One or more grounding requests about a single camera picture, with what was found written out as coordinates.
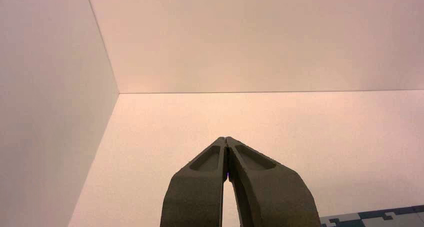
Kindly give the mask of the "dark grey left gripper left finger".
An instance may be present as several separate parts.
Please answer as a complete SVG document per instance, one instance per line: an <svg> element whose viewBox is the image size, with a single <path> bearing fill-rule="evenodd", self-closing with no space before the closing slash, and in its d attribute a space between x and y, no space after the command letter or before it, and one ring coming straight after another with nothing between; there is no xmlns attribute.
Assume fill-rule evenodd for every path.
<svg viewBox="0 0 424 227"><path fill-rule="evenodd" d="M227 147L225 137L218 137L172 176L162 204L160 226L222 226Z"/></svg>

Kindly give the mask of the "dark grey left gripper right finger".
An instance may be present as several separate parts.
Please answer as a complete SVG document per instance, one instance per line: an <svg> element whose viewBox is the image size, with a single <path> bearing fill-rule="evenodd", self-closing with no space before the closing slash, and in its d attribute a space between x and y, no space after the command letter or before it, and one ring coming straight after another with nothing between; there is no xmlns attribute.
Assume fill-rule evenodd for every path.
<svg viewBox="0 0 424 227"><path fill-rule="evenodd" d="M296 171L232 137L226 143L240 226L321 225L314 197Z"/></svg>

